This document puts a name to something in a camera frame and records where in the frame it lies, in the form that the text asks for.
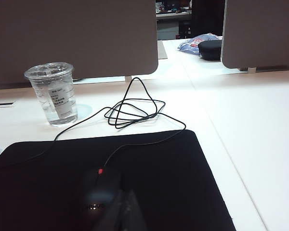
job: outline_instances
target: black mouse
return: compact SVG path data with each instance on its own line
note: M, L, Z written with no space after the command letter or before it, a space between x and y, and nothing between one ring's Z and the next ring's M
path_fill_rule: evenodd
M78 230L91 230L103 218L121 189L121 172L94 168L86 172L77 190Z

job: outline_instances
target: gray partition panel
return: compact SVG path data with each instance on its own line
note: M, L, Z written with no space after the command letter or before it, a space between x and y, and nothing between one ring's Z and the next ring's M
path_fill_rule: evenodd
M289 68L289 0L226 0L222 63Z
M49 62L73 78L150 74L158 66L153 0L0 0L0 88Z

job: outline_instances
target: clear plastic cup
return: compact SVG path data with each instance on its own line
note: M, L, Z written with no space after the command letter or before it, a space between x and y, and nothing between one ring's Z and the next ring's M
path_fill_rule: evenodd
M56 127L77 120L73 69L73 65L68 63L49 63L25 72L48 122Z

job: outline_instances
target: black cable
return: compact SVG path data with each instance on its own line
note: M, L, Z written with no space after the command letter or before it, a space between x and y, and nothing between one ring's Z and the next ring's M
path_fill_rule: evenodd
M131 87L131 84L132 84L133 81L135 81L136 79L141 82L141 84L142 84L145 92L147 93L149 99L126 98L128 92L129 92L129 89L130 89L130 87ZM146 111L144 111L144 110L142 110L142 109L134 106L134 105L131 104L131 103L127 103L126 101L145 101L145 102L146 102L146 101L150 101L150 102L152 102L152 103L154 104L155 112L152 113L152 114L148 114ZM161 106L160 108L158 108L157 103L161 103L162 106ZM123 105L130 106L130 107L136 109L137 111L139 111L140 113L142 113L142 114L144 114L144 115L137 115L137 114L133 114L133 113L124 112L124 111L121 110ZM144 83L141 81L141 79L139 79L138 77L135 77L135 78L133 78L133 79L131 80L131 82L130 82L130 84L129 84L129 86L128 86L125 94L124 94L123 100L121 100L121 101L119 101L118 103L116 103L113 107L104 107L104 108L102 108L101 110L99 110L98 112L96 112L95 114L89 116L88 118L86 118L86 119L84 119L84 120L82 120L82 121L80 121L80 122L78 122L78 123L75 123L75 124L69 126L68 128L64 129L63 131L59 132L59 133L56 135L56 137L54 138L54 140L52 141L51 145L50 145L46 150L44 150L43 152L41 152L41 153L39 153L39 154L37 154L37 155L35 155L35 156L27 159L27 160L20 161L20 162L16 162L16 163L11 164L11 165L7 165L7 166L0 167L0 170L1 170L1 169L6 169L6 168L9 168L9 167L13 167L13 166L16 166L16 165L18 165L18 164L26 163L26 162L28 162L28 161L30 161L30 160L33 160L33 159L35 159L35 158L37 158L37 157L39 157L39 156L42 156L42 155L47 154L47 152L49 152L49 151L54 147L55 142L57 141L57 139L58 139L64 132L68 131L69 129L71 129L71 128L75 127L75 126L77 126L78 124L81 124L81 123L83 123L83 122L91 119L92 117L96 116L97 114L99 114L101 111L103 111L103 110L105 110L105 109L108 109L108 111L104 114L104 117L108 119L108 124L111 125L111 126L115 126L116 129L126 128L126 127L128 127L128 126L130 126L130 125L132 125L132 124L140 123L140 122L142 122L142 121L152 119L152 118L156 117L157 115L166 116L166 117L168 117L168 118L170 118L170 119L172 119L172 120L175 120L175 121L177 121L177 122L179 122L179 123L181 123L181 124L184 125L184 128L183 128L183 129L181 129L181 130L177 131L176 133L174 133L174 134L172 134L172 135L170 135L170 136L168 136L168 137L166 137L166 138L164 138L164 139L161 139L161 140L159 140L159 141L150 142L150 143L139 143L139 144L130 143L130 144L124 144L124 145L118 147L112 154L109 155L109 157L108 157L107 160L105 161L105 163L104 163L104 165L103 165L103 166L105 167L105 166L109 163L109 161L111 160L111 158L114 156L114 154L115 154L118 150L120 150L121 148L123 148L123 147L126 147L126 146L142 146L142 145L151 145L151 144L161 143L161 142L164 142L164 141L170 139L171 137L179 134L179 133L182 132L184 129L186 129L186 124L183 123L182 121L180 121L180 120L178 120L178 119L175 119L175 118L173 118L173 117L171 117L171 116L169 116L169 115L166 115L166 114L164 114L164 113L161 113L161 110L165 107L165 105L166 105L166 103L165 103L164 101L154 100L154 99L150 96L149 92L147 91L147 89L146 89ZM134 116L134 117L137 117L137 118L135 118L135 119L120 118L120 117L119 117L119 114Z

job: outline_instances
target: white desk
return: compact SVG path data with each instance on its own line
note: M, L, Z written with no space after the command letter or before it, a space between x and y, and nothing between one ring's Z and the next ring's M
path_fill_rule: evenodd
M289 71L193 79L269 231L289 231Z
M289 230L289 71L233 75L238 71L219 62L205 62L210 68L200 71L196 67L203 60L176 51L177 42L166 41L168 59L159 60L155 73L141 76L148 91L166 101L163 112L196 133L237 231ZM80 117L121 100L127 85L76 85ZM139 83L130 96L144 96ZM18 141L52 140L62 130L47 124L31 88L0 90L0 100L16 100L15 107L0 108L0 152ZM99 115L60 139L177 128L159 116L118 131Z

